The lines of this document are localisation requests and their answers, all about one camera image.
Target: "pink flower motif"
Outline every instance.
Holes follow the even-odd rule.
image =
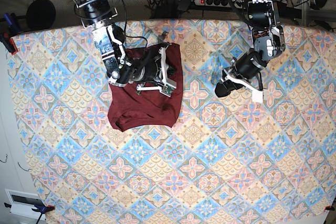
[[[37,104],[41,105],[41,108],[44,111],[47,111],[49,109],[49,104],[54,102],[55,97],[47,92],[47,88],[42,85],[39,89],[39,93],[34,97],[34,101]]]
[[[242,193],[255,181],[255,177],[246,168],[241,169],[228,183],[238,192]]]
[[[277,89],[278,84],[275,82],[275,80],[271,80],[268,83],[267,87],[267,97],[266,97],[266,106],[272,107],[276,100],[280,100],[283,93],[280,89]]]
[[[193,80],[189,88],[187,87],[183,92],[183,99],[187,100],[190,108],[193,110],[197,109],[200,106],[200,100],[206,100],[209,96],[209,93],[206,89],[201,88],[201,84],[197,80]]]
[[[107,170],[103,170],[93,182],[99,189],[109,195],[120,185],[120,182]]]
[[[65,218],[71,220],[72,223],[79,223],[82,219],[73,209],[69,209],[69,213],[65,214]]]
[[[61,160],[59,159],[58,156],[54,156],[53,157],[53,162],[50,162],[49,163],[49,167],[56,170],[56,172],[58,173],[58,175],[63,175],[64,174],[64,171],[63,170],[66,170],[68,168],[68,165],[66,163],[63,163],[61,162]]]
[[[296,107],[292,102],[283,101],[274,111],[274,118],[280,125],[289,124],[296,115]]]
[[[107,108],[97,100],[93,100],[83,111],[82,118],[84,121],[97,132],[100,132],[107,121]]]
[[[138,194],[144,194],[151,188],[151,182],[142,175],[135,175],[128,180],[128,185]]]
[[[270,161],[266,161],[266,155],[263,153],[258,157],[257,161],[250,164],[250,167],[252,169],[255,169],[256,174],[260,176],[263,173],[264,169],[270,167],[271,164],[272,163]]]
[[[194,179],[197,176],[197,173],[200,173],[204,169],[205,169],[204,165],[198,164],[197,159],[195,157],[190,158],[188,164],[183,165],[180,168],[181,171],[187,173],[187,176],[190,179]]]
[[[255,215],[253,210],[249,210],[246,215],[240,217],[240,220],[243,221],[245,224],[250,224],[253,220],[257,219],[258,215]]]
[[[302,212],[306,211],[307,210],[307,207],[304,206],[304,203],[301,202],[297,208],[293,209],[292,210],[292,214],[294,214],[294,216],[296,218],[298,218]]]
[[[322,99],[325,101],[325,104],[328,108],[334,104],[336,100],[336,87],[334,83],[331,83],[328,87],[328,90],[322,94]]]
[[[198,224],[200,220],[194,218],[193,214],[188,214],[186,219],[180,220],[181,224]]]
[[[315,170],[318,166],[318,164],[322,163],[324,161],[324,157],[321,156],[321,150],[318,149],[315,152],[315,155],[308,159],[308,164],[311,165],[311,168]]]
[[[132,215],[129,213],[125,214],[125,217],[121,218],[119,222],[121,224],[138,224],[139,223],[139,221],[137,219],[133,219]]]
[[[179,194],[189,181],[176,170],[169,173],[163,180],[159,182],[160,187],[165,189],[170,195],[175,196]]]
[[[246,126],[248,130],[253,127],[265,116],[265,109],[260,104],[249,101],[236,112],[238,119]]]
[[[119,178],[125,179],[126,173],[130,173],[133,168],[132,166],[125,164],[125,161],[121,157],[118,157],[115,160],[115,165],[110,166],[110,170],[117,173]]]

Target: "cable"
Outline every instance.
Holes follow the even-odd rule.
[[[121,0],[117,0],[117,1],[115,2],[115,4],[114,4],[113,6],[111,6],[110,8],[114,8],[114,7],[116,7],[116,6],[120,3],[120,1],[121,1]],[[74,11],[74,14],[75,14],[77,17],[79,17],[79,18],[81,18],[81,19],[84,19],[84,20],[94,20],[94,19],[103,17],[103,16],[107,15],[109,12],[111,12],[111,9],[109,9],[109,10],[107,10],[106,12],[104,12],[104,13],[102,13],[102,14],[96,16],[96,17],[90,18],[90,17],[84,17],[84,16],[79,15],[79,14],[77,13],[76,10],[77,10],[77,7],[76,7],[76,4],[74,4],[74,5],[73,5],[73,11]]]
[[[145,48],[147,48],[147,45],[148,45],[148,40],[143,37],[143,36],[128,36],[126,35],[126,27],[127,27],[127,10],[126,10],[126,4],[124,2],[124,0],[121,0],[121,3],[122,3],[122,6],[124,8],[124,12],[125,12],[125,25],[124,25],[124,35],[125,37],[128,37],[128,38],[140,38],[140,39],[144,39],[146,41],[146,45],[145,45]]]
[[[292,3],[292,6],[293,6],[293,7],[298,7],[298,6],[300,6],[300,5],[303,5],[304,3],[308,2],[308,1],[310,1],[310,0],[306,0],[306,1],[303,1],[303,2],[301,2],[301,3],[297,4],[297,5],[295,5],[295,4],[293,3],[293,0],[290,0],[290,2]]]
[[[0,162],[1,163],[7,163],[7,159],[8,159],[8,155],[6,154],[6,160],[5,161],[0,160]]]

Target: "blue object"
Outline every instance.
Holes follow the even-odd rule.
[[[18,34],[20,32],[20,28],[16,25],[13,17],[10,14],[5,13],[4,18],[7,21],[9,27],[11,27]]]

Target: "floral pattern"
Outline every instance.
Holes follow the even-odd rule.
[[[38,195],[56,207],[48,223],[267,224],[322,214],[336,192],[334,35],[285,26],[286,51],[262,71],[258,104],[249,90],[213,91],[232,57],[250,48],[245,24],[127,28],[150,44],[163,32],[181,51],[177,123],[125,132],[107,118],[117,98],[91,28],[13,37],[19,52],[6,65],[18,132]]]

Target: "blue diamond pattern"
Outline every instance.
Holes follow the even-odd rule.
[[[230,53],[234,57],[238,58],[243,53],[243,51],[236,45],[233,49],[231,49]]]
[[[82,129],[80,129],[76,135],[83,140],[87,136],[87,133],[85,133]]]
[[[13,69],[14,65],[15,62],[12,59],[9,59],[8,66],[10,67],[10,69]]]
[[[311,59],[311,54],[309,52],[306,52],[304,55],[302,55],[306,62],[308,62]]]
[[[163,197],[160,194],[155,194],[153,196],[153,199],[155,199],[156,201],[160,201]]]
[[[153,140],[156,140],[159,136],[160,133],[156,131],[156,129],[153,129],[151,133],[148,134]]]
[[[233,129],[233,127],[231,126],[231,128],[225,132],[225,134],[229,137],[229,138],[232,138],[234,135],[237,134],[237,132]]]
[[[298,135],[301,131],[302,129],[299,126],[296,126],[295,129],[293,130],[295,135]]]
[[[68,54],[67,58],[71,63],[73,63],[75,61],[75,59],[77,58],[77,55],[73,51],[71,51]]]

